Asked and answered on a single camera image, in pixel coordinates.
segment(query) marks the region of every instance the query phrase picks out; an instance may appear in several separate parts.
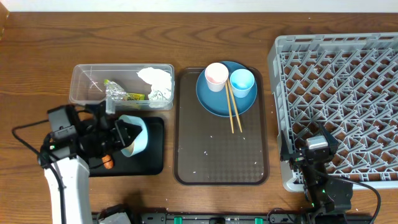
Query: black tray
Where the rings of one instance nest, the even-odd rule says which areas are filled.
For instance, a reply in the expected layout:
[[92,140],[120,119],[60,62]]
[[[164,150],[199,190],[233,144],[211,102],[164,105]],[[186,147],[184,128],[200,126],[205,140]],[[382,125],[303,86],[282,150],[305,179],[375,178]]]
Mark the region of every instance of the black tray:
[[[121,151],[112,155],[114,167],[105,169],[100,166],[90,169],[90,177],[111,177],[122,175],[156,175],[163,170],[164,122],[162,118],[142,118],[148,128],[147,148],[132,157],[126,157]],[[90,167],[102,163],[101,159],[90,159]]]
[[261,74],[249,68],[257,82],[254,104],[239,115],[243,133],[234,118],[208,112],[196,95],[204,68],[187,68],[177,80],[174,176],[185,185],[259,185],[269,176],[267,126]]

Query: blue paper cup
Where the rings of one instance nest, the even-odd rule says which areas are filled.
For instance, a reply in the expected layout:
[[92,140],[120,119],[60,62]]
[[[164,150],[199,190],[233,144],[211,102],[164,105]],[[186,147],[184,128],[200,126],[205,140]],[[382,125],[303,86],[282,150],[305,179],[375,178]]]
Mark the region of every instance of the blue paper cup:
[[131,157],[145,150],[148,145],[148,130],[144,120],[139,117],[128,115],[122,115],[120,116],[120,119],[126,123],[138,125],[142,128],[142,131],[138,134],[134,142],[130,146],[121,150],[123,155]]
[[229,78],[234,96],[244,98],[254,85],[254,75],[247,69],[238,69]]

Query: wooden chopsticks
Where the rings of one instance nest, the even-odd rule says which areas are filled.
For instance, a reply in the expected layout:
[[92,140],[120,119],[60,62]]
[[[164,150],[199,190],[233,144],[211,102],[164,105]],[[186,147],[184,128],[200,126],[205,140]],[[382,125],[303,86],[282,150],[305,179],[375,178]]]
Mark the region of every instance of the wooden chopsticks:
[[229,120],[231,121],[232,134],[234,133],[234,123],[232,121],[231,103],[229,102],[228,85],[225,83],[226,101],[228,102]]
[[228,89],[229,89],[229,92],[231,93],[232,103],[234,105],[236,119],[238,120],[239,129],[241,130],[241,133],[242,133],[241,120],[239,119],[239,113],[238,113],[238,109],[236,108],[235,97],[234,97],[234,93],[232,92],[232,88],[231,88],[231,84],[229,82],[229,79],[227,79],[227,81],[226,81],[225,90],[226,90],[226,97],[227,97],[227,101],[228,101],[229,120],[231,121],[232,133],[234,133],[234,124],[233,124],[233,120],[232,120],[231,104],[229,102]]

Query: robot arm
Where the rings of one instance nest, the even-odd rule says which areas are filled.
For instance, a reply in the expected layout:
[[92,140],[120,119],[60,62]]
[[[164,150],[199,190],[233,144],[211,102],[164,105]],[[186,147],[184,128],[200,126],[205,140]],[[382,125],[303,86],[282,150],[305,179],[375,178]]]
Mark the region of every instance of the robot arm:
[[289,161],[291,169],[303,173],[304,192],[313,205],[307,210],[307,223],[315,223],[315,217],[319,214],[329,215],[328,221],[346,223],[341,222],[341,219],[344,220],[345,211],[351,209],[353,184],[327,178],[325,163],[330,162],[336,154],[338,141],[322,125],[318,126],[321,135],[308,138],[306,146],[301,147],[299,152],[289,152],[287,140],[281,133],[280,160]]
[[[44,139],[38,161],[45,170],[50,187],[53,223],[93,223],[88,159],[102,158],[128,147],[142,131],[140,126],[110,118],[105,113],[104,104],[88,105],[81,111],[73,105],[65,105],[47,112],[52,132]],[[80,112],[92,113],[93,119],[80,121]],[[49,164],[62,181],[63,200]],[[62,222],[62,211],[65,212],[66,223]]]
[[65,209],[66,221],[76,224],[91,224],[91,208],[88,190],[90,170],[86,161],[81,157],[66,157],[51,164],[63,182],[64,205],[60,205],[58,182],[50,169],[44,170],[51,194],[52,220],[54,224],[61,224],[61,210]]

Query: paper cup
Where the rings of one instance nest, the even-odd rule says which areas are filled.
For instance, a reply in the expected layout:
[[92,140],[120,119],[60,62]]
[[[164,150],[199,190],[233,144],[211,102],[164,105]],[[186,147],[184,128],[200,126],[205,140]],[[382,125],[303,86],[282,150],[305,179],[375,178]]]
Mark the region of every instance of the paper cup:
[[225,86],[228,75],[228,68],[222,63],[210,64],[205,70],[207,86],[213,92],[221,91]]
[[244,98],[254,85],[254,75],[247,69],[238,69],[231,74],[229,79],[234,96]]
[[131,157],[142,152],[148,145],[148,130],[144,120],[139,117],[128,115],[122,115],[120,116],[120,119],[126,123],[138,125],[142,128],[142,131],[138,134],[134,142],[130,146],[121,150],[123,155]]

